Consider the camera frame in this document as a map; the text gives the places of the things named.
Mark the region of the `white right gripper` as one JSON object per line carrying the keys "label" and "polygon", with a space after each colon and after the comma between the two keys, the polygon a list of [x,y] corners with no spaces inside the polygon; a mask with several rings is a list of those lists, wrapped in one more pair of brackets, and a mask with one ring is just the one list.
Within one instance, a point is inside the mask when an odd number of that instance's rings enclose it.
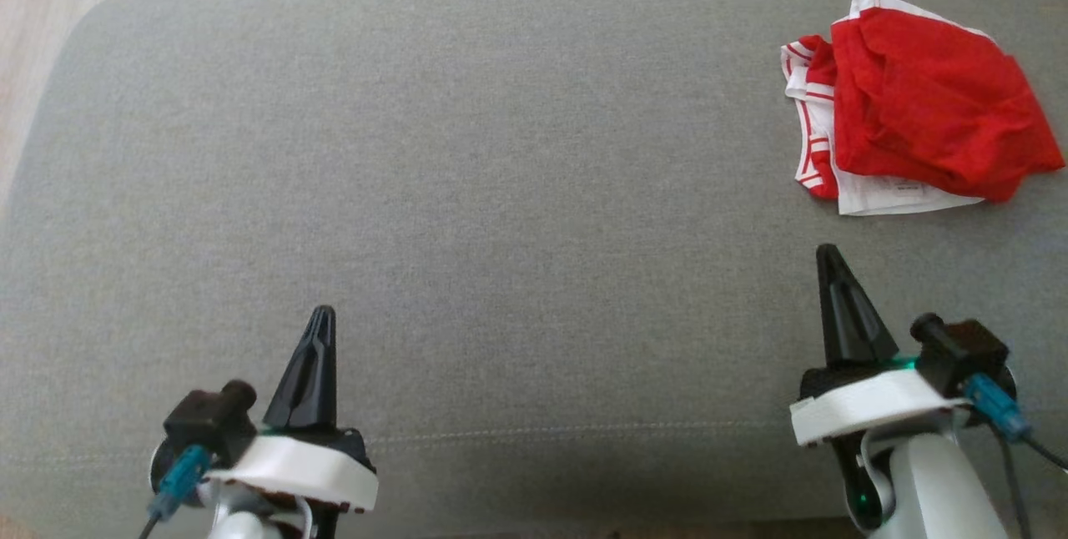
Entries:
{"label": "white right gripper", "polygon": [[829,367],[802,372],[798,399],[789,406],[798,445],[971,406],[936,390],[914,358],[895,359],[898,346],[838,245],[818,245],[816,265]]}

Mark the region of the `red shirt with striped trim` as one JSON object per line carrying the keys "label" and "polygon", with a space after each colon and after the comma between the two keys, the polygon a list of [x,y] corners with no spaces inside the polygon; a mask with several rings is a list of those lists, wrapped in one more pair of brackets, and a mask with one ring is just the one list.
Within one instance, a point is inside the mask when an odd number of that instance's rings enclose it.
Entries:
{"label": "red shirt with striped trim", "polygon": [[[981,37],[992,46],[996,41],[975,28],[968,28],[951,19],[940,17],[934,12],[916,7],[904,0],[851,0],[847,17],[836,23],[859,19],[863,11],[885,9],[904,12],[913,18],[934,19],[938,23],[953,26],[956,33],[971,33]],[[830,42],[821,36],[804,36],[781,47],[779,63],[786,80],[786,98],[794,100],[800,123],[802,150],[796,171],[796,181],[816,199],[838,202],[839,215],[916,215],[937,209],[965,207],[978,204],[980,197],[961,196],[943,192],[934,186],[915,180],[905,180],[885,175],[857,175],[845,173],[834,159],[834,65]],[[1015,64],[1011,57],[999,52],[998,58],[983,59],[980,72],[984,80],[992,89],[1003,89],[1002,97],[1015,94],[1021,83],[1011,80],[1024,79],[1018,68],[1006,67]]]}

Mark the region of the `red shorts with white trim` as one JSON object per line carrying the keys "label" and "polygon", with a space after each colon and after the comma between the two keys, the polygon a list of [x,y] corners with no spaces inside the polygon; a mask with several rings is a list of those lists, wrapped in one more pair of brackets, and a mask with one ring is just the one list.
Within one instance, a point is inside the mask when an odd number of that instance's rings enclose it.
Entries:
{"label": "red shorts with white trim", "polygon": [[904,0],[852,0],[831,27],[836,165],[1011,200],[1065,158],[1014,56]]}

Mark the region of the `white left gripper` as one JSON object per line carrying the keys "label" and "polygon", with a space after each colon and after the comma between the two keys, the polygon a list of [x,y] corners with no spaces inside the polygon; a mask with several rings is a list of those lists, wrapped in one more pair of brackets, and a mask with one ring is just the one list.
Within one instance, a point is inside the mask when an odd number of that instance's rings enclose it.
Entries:
{"label": "white left gripper", "polygon": [[[320,305],[310,315],[263,424],[272,429],[335,426],[336,391],[336,313],[330,305]],[[206,473],[206,508],[224,501],[225,486],[264,500],[300,497],[342,512],[374,510],[379,494],[379,479],[363,435],[352,428],[313,439],[256,435],[235,463]]]}

